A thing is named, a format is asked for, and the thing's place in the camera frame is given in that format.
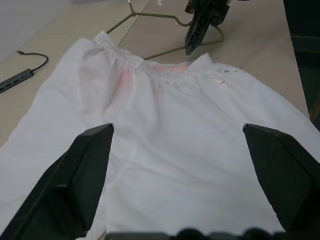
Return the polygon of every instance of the table surface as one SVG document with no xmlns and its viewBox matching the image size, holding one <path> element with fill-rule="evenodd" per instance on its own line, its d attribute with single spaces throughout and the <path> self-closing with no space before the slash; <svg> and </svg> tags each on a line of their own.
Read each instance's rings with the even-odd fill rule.
<svg viewBox="0 0 320 240">
<path fill-rule="evenodd" d="M 144 9 L 149 13 L 172 14 L 184 23 L 192 19 L 191 14 L 184 12 L 188 0 L 162 0 L 161 6 L 157 0 L 131 2 L 136 12 Z M 129 13 L 127 0 L 73 5 L 21 49 L 46 54 L 50 61 L 34 77 L 0 94 L 0 146 L 28 111 L 40 85 L 68 48 L 79 38 L 93 39 Z M 153 60 L 181 63 L 209 52 L 213 62 L 247 71 L 308 115 L 282 0 L 233 1 L 221 29 L 225 34 L 223 43 L 199 47 L 190 56 L 180 50 Z M 183 46 L 187 30 L 172 19 L 140 16 L 132 17 L 110 35 L 117 44 L 121 42 L 121 48 L 146 57 Z M 210 28 L 205 41 L 217 37 L 214 28 Z M 0 66 L 0 81 L 42 62 L 39 56 L 14 54 Z"/>
<path fill-rule="evenodd" d="M 143 12 L 176 15 L 183 23 L 192 19 L 191 14 L 184 12 L 188 0 L 161 2 L 159 6 L 157 1 L 149 1 Z M 220 28 L 225 35 L 223 43 L 198 47 L 189 56 L 180 50 L 152 60 L 181 63 L 208 52 L 213 62 L 245 70 L 308 116 L 283 1 L 234 0 Z M 141 16 L 119 46 L 140 57 L 148 57 L 183 46 L 187 31 L 188 27 L 178 25 L 173 19 Z M 203 42 L 218 38 L 217 31 L 210 27 Z"/>
<path fill-rule="evenodd" d="M 142 11 L 148 0 L 132 0 L 137 11 Z M 49 56 L 49 63 L 32 78 L 0 94 L 0 147 L 8 140 L 20 119 L 29 110 L 41 84 L 50 76 L 63 54 L 80 38 L 89 40 L 101 30 L 108 30 L 130 14 L 128 0 L 108 0 L 89 4 L 72 5 L 20 50 Z M 112 32 L 118 44 L 136 18 Z M 28 68 L 43 63 L 40 56 L 12 55 L 0 66 L 0 82 Z"/>
</svg>

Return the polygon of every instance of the white fabric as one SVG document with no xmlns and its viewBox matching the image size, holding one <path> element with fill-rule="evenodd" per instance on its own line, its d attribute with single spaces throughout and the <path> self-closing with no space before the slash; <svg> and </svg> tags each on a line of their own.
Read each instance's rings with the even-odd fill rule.
<svg viewBox="0 0 320 240">
<path fill-rule="evenodd" d="M 208 54 L 192 64 L 144 61 L 101 33 L 68 50 L 1 148 L 0 232 L 74 138 L 105 123 L 115 132 L 92 240 L 105 230 L 282 229 L 258 183 L 245 123 L 288 133 L 320 159 L 311 122 L 248 73 Z"/>
</svg>

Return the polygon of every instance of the elastic waistband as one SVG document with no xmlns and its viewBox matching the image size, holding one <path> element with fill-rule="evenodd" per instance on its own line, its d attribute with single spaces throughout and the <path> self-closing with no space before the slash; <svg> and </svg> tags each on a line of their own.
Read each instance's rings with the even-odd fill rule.
<svg viewBox="0 0 320 240">
<path fill-rule="evenodd" d="M 202 72 L 204 68 L 212 69 L 213 66 L 213 63 L 207 53 L 192 63 L 184 62 L 181 64 L 160 64 L 154 61 L 144 60 L 139 56 L 133 55 L 127 50 L 119 49 L 104 31 L 101 31 L 99 35 L 95 37 L 94 41 L 99 48 L 104 48 L 104 51 L 107 54 L 112 55 L 113 58 L 116 58 L 122 64 L 128 66 L 131 70 L 143 71 L 150 78 L 156 80 L 164 81 L 172 78 L 189 79 L 195 73 Z M 169 70 L 183 66 L 186 66 L 187 68 L 180 72 L 161 72 L 156 70 L 156 68 L 167 68 Z"/>
</svg>

